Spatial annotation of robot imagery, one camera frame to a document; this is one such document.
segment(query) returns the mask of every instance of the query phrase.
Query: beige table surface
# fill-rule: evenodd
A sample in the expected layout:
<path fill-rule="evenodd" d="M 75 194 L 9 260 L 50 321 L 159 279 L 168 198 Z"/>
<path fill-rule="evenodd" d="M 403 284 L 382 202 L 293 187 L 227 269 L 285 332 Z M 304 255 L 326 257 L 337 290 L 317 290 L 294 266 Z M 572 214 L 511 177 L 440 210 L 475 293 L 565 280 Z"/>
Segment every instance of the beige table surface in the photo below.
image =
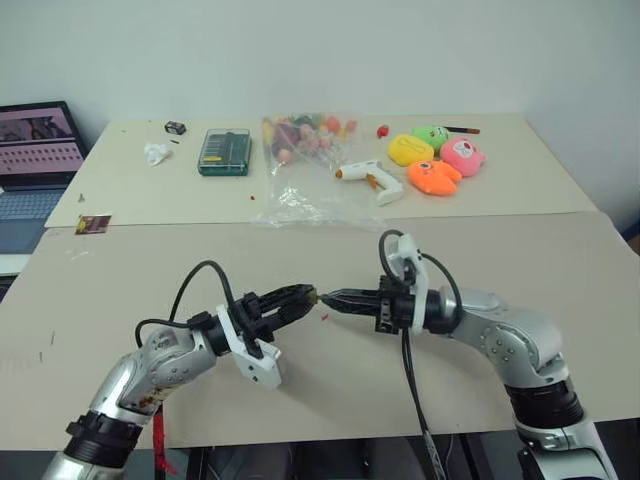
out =
<path fill-rule="evenodd" d="M 403 219 L 460 285 L 546 311 L 563 331 L 576 388 L 596 420 L 640 416 L 640 262 L 601 213 Z M 144 318 L 166 318 L 185 274 L 218 260 L 236 296 L 308 282 L 320 292 L 375 288 L 378 232 L 248 224 L 49 230 L 0 304 L 2 449 L 56 449 Z M 442 279 L 432 275 L 432 286 Z M 178 318 L 223 301 L 202 272 Z M 321 321 L 324 313 L 329 313 Z M 415 434 L 395 336 L 322 305 L 277 333 L 285 384 L 264 391 L 224 357 L 166 404 L 168 444 L 221 445 Z M 510 428 L 509 401 L 488 362 L 424 334 L 413 342 L 436 433 Z M 150 446 L 150 430 L 141 445 Z"/>
<path fill-rule="evenodd" d="M 79 215 L 111 214 L 113 225 L 250 222 L 265 210 L 267 165 L 261 145 L 260 119 L 190 120 L 181 137 L 164 132 L 161 121 L 113 122 L 92 149 L 68 187 L 47 227 L 74 226 Z M 375 138 L 382 123 L 391 135 Z M 388 159 L 393 135 L 420 125 L 477 127 L 471 136 L 488 160 L 475 177 L 466 179 L 456 195 L 426 196 L 408 184 L 403 168 Z M 207 130 L 249 128 L 253 150 L 247 177 L 203 177 L 196 162 Z M 353 161 L 379 158 L 406 184 L 405 196 L 383 207 L 362 206 L 383 218 L 511 215 L 593 211 L 594 205 L 562 165 L 531 130 L 522 115 L 384 116 L 360 121 L 359 146 Z M 180 144 L 169 142 L 177 139 Z M 146 143 L 165 143 L 173 154 L 148 167 Z M 365 181 L 354 182 L 349 193 L 373 204 Z"/>

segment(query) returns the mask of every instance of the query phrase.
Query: orange plush toy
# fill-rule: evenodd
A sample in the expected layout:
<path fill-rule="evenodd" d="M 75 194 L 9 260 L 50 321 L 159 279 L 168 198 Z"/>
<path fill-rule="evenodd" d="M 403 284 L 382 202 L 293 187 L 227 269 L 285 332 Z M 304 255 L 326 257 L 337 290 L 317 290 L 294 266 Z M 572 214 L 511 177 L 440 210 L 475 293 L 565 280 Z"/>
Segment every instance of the orange plush toy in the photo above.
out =
<path fill-rule="evenodd" d="M 462 180 L 460 172 L 444 162 L 416 162 L 408 170 L 411 183 L 429 195 L 452 195 Z"/>

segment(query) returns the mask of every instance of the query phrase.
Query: laptop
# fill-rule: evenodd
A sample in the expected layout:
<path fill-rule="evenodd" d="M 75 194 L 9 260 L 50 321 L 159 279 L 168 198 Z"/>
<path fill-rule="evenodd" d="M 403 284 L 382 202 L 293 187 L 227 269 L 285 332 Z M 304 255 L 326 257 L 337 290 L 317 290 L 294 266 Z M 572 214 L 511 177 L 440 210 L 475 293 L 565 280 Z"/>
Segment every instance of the laptop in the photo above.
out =
<path fill-rule="evenodd" d="M 86 156 L 65 102 L 0 107 L 0 254 L 33 252 Z"/>

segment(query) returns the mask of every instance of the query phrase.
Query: red object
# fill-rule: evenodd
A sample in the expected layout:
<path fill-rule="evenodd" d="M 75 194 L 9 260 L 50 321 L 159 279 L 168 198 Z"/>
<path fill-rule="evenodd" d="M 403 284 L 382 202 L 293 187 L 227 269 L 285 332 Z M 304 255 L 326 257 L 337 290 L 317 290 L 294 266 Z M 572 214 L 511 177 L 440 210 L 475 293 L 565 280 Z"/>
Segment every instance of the red object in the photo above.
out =
<path fill-rule="evenodd" d="M 376 133 L 378 135 L 378 138 L 386 137 L 387 135 L 389 135 L 389 125 L 380 125 Z"/>
<path fill-rule="evenodd" d="M 340 120 L 334 116 L 327 118 L 327 130 L 331 133 L 338 133 L 340 131 Z"/>
<path fill-rule="evenodd" d="M 178 474 L 164 455 L 164 417 L 162 416 L 162 407 L 153 416 L 153 461 L 156 471 L 167 472 L 171 475 Z"/>
<path fill-rule="evenodd" d="M 355 120 L 349 120 L 344 128 L 347 129 L 347 132 L 353 133 L 356 131 L 356 128 L 358 128 L 358 122 Z"/>

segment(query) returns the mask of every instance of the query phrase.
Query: white wall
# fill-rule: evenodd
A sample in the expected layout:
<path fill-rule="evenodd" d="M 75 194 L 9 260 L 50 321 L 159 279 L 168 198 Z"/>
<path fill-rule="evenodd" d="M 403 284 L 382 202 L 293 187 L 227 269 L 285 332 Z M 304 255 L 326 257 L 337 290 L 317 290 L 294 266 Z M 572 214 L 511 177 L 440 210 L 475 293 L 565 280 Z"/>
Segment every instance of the white wall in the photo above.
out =
<path fill-rule="evenodd" d="M 638 0 L 3 0 L 0 104 L 66 99 L 90 142 L 111 119 L 523 111 L 624 228 L 639 25 Z"/>

